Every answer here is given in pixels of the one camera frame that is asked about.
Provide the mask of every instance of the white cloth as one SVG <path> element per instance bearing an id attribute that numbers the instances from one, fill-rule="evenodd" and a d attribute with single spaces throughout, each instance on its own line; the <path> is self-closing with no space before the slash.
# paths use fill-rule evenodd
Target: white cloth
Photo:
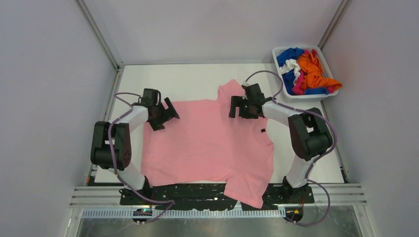
<path id="1" fill-rule="evenodd" d="M 280 75 L 282 75 L 282 74 L 285 74 L 285 73 L 291 71 L 292 69 L 294 69 L 295 79 L 294 79 L 293 83 L 295 85 L 295 83 L 297 82 L 297 78 L 300 76 L 300 70 L 301 70 L 300 66 L 297 63 L 297 60 L 295 60 L 295 59 L 285 60 L 285 64 L 282 67 L 279 68 L 278 72 L 279 72 Z"/>

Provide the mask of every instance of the gray floor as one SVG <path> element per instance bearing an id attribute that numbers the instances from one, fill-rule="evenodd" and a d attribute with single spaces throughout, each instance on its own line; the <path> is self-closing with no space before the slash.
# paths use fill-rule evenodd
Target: gray floor
<path id="1" fill-rule="evenodd" d="M 319 220 L 326 207 L 305 207 L 301 222 Z M 135 225 L 129 219 L 83 219 L 79 237 L 361 237 L 352 206 L 332 207 L 314 227 L 299 227 L 278 218 L 174 219 Z"/>

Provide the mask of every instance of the pink t-shirt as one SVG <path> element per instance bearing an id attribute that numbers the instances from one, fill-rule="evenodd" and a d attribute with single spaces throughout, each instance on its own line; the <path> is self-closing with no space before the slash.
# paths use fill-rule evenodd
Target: pink t-shirt
<path id="1" fill-rule="evenodd" d="M 273 173 L 267 118 L 229 118 L 233 95 L 244 95 L 235 80 L 219 87 L 217 100 L 173 102 L 180 119 L 163 130 L 144 125 L 141 172 L 152 186 L 226 181 L 226 196 L 262 207 Z"/>

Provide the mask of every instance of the robotic arm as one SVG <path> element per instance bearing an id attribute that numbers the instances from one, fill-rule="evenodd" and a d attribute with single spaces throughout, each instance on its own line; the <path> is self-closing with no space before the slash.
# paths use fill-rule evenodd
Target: robotic arm
<path id="1" fill-rule="evenodd" d="M 285 199 L 293 199 L 293 196 L 299 196 L 305 191 L 313 162 L 332 146 L 332 136 L 323 120 L 308 113 L 278 106 L 272 101 L 272 97 L 264 97 L 258 84 L 243 86 L 243 88 L 245 90 L 243 97 L 231 97 L 229 117 L 235 118 L 236 108 L 239 107 L 239 116 L 242 118 L 266 117 L 290 128 L 295 157 L 291 169 L 283 179 L 282 191 Z M 308 111 L 321 115 L 318 108 Z M 308 132 L 307 128 L 312 128 L 313 131 Z"/>
<path id="2" fill-rule="evenodd" d="M 90 153 L 90 160 L 93 164 L 99 165 L 103 169 L 113 168 L 112 155 L 109 144 L 112 142 L 115 149 L 117 169 L 119 175 L 133 188 L 141 190 L 144 185 L 145 177 L 134 166 L 131 161 L 131 140 L 130 133 L 140 125 L 149 122 L 154 131 L 164 129 L 163 123 L 178 118 L 169 98 L 165 98 L 167 109 L 161 103 L 161 94 L 158 90 L 144 89 L 141 101 L 132 104 L 132 112 L 119 120 L 112 127 L 112 141 L 108 138 L 110 122 L 98 121 L 94 125 L 93 141 Z"/>

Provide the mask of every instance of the orange cloth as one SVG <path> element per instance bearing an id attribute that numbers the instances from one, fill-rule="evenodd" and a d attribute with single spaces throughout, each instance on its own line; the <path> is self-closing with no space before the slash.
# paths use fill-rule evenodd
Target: orange cloth
<path id="1" fill-rule="evenodd" d="M 319 58 L 313 56 L 312 52 L 304 53 L 299 56 L 297 63 L 301 69 L 307 73 L 301 84 L 302 90 L 333 86 L 336 91 L 342 87 L 342 84 L 339 81 L 333 78 L 322 77 L 322 65 L 320 64 Z"/>

